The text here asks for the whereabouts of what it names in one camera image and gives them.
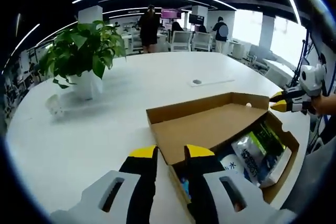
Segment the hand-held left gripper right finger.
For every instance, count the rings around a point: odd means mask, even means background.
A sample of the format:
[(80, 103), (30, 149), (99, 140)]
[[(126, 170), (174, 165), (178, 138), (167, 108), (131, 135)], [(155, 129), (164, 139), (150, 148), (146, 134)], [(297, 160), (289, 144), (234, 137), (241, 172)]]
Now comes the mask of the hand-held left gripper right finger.
[(204, 147), (184, 146), (188, 192), (196, 223), (292, 223), (296, 214), (277, 210), (242, 174), (224, 170)]

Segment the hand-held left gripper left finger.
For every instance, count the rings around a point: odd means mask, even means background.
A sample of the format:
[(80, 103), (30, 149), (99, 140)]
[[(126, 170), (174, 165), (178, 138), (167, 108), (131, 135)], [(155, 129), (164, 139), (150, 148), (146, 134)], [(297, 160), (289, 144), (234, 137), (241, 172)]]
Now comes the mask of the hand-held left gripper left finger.
[(118, 171), (87, 187), (69, 210), (50, 214), (52, 223), (149, 223), (155, 195), (158, 147), (133, 150)]

